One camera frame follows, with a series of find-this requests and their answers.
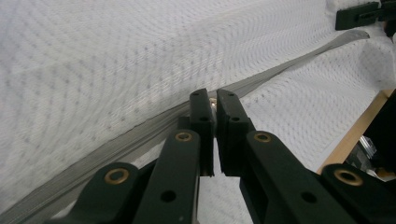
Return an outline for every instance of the zipper teeth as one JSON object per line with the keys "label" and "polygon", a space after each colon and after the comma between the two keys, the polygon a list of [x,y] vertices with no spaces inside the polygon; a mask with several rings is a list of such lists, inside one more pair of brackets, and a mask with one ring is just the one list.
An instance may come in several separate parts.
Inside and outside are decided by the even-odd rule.
{"label": "zipper teeth", "polygon": [[[262,83],[297,63],[312,59],[327,50],[338,48],[349,42],[367,39],[369,37],[370,36],[363,31],[347,31],[323,47],[305,54],[304,56],[283,63],[253,77],[223,87],[222,89],[233,91],[239,97],[243,97],[256,90]],[[215,91],[209,93],[209,97],[214,97],[215,95]],[[48,218],[48,216],[52,214],[39,214],[40,211],[51,207],[55,201],[64,197],[76,187],[81,186],[100,167],[124,157],[131,156],[131,154],[136,153],[140,147],[149,143],[160,143],[166,137],[168,131],[172,130],[171,128],[173,126],[176,126],[177,118],[188,114],[188,108],[188,102],[178,105],[153,119],[148,119],[141,125],[134,127],[131,131],[107,142],[86,158],[81,159],[62,171],[59,175],[55,176],[46,184],[34,190],[28,196],[9,208],[5,213],[0,215],[0,223],[21,223],[36,216]]]}

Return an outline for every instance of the brass ring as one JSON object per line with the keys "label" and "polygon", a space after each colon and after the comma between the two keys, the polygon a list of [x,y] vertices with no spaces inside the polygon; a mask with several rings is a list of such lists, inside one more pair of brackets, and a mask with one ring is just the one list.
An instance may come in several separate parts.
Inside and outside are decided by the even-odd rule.
{"label": "brass ring", "polygon": [[[117,172],[122,172],[122,176],[117,179],[112,179],[111,176]],[[105,175],[105,181],[107,184],[118,185],[124,182],[126,179],[128,179],[128,176],[129,176],[128,170],[124,168],[116,168],[107,172],[107,174]]]}
{"label": "brass ring", "polygon": [[178,134],[176,134],[175,138],[176,138],[177,141],[180,141],[180,142],[189,142],[192,139],[192,134],[190,134],[190,133],[178,133]]}
{"label": "brass ring", "polygon": [[353,172],[344,169],[337,169],[334,171],[335,177],[341,182],[344,182],[351,186],[360,186],[363,184],[363,179],[360,176],[356,175]]}
{"label": "brass ring", "polygon": [[271,142],[271,136],[268,133],[256,133],[254,134],[254,139],[264,143]]}

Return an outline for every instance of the white fabric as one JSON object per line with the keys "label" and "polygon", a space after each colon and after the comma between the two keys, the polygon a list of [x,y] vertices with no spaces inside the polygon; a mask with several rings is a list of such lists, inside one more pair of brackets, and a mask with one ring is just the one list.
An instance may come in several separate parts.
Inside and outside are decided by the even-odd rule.
{"label": "white fabric", "polygon": [[[324,0],[1,1],[0,213],[190,92],[215,90],[325,45],[341,34],[332,17],[341,7]],[[365,29],[380,34],[378,25]],[[359,74],[365,64],[376,74],[378,63],[394,63],[394,51],[383,54],[385,42],[377,47],[311,75],[335,66]],[[388,82],[394,68],[379,75]],[[370,78],[363,84],[374,85]],[[347,93],[360,99],[360,90]]]}

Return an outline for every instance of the wooden surface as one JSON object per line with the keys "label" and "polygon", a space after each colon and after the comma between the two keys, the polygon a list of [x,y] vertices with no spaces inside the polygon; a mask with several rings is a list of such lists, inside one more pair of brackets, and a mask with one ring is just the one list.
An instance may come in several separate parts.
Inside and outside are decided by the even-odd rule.
{"label": "wooden surface", "polygon": [[379,110],[388,100],[393,90],[381,91],[372,101],[372,103],[363,112],[361,117],[355,122],[349,132],[344,136],[341,142],[334,149],[332,154],[320,166],[317,173],[320,174],[323,166],[333,163],[343,163],[353,147],[358,143],[361,136],[367,130]]}

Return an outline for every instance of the black mechanical part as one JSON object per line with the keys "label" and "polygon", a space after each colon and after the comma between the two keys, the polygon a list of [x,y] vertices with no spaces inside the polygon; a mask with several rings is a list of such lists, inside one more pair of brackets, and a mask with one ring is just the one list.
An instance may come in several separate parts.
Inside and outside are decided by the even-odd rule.
{"label": "black mechanical part", "polygon": [[194,223],[199,183],[200,136],[176,130],[166,139],[134,224]]}
{"label": "black mechanical part", "polygon": [[241,176],[245,168],[246,134],[254,126],[235,93],[218,90],[217,122],[221,171],[227,176]]}
{"label": "black mechanical part", "polygon": [[47,224],[124,223],[133,214],[141,194],[136,191],[139,171],[129,163],[111,163],[100,169],[80,193],[66,217],[51,219]]}
{"label": "black mechanical part", "polygon": [[253,223],[264,223],[268,213],[268,197],[250,166],[247,166],[246,174],[241,177],[239,188]]}
{"label": "black mechanical part", "polygon": [[380,180],[347,164],[324,167],[321,179],[359,223],[396,223],[396,195]]}
{"label": "black mechanical part", "polygon": [[215,121],[206,89],[190,94],[190,116],[178,120],[179,129],[190,129],[201,137],[200,176],[213,176]]}
{"label": "black mechanical part", "polygon": [[275,135],[248,133],[246,153],[269,200],[264,223],[355,223]]}
{"label": "black mechanical part", "polygon": [[339,10],[335,21],[335,30],[348,30],[359,26],[365,26],[379,21],[389,22],[389,28],[385,28],[387,36],[393,36],[394,21],[396,20],[396,1],[386,1],[379,7],[378,2],[367,3],[361,6]]}

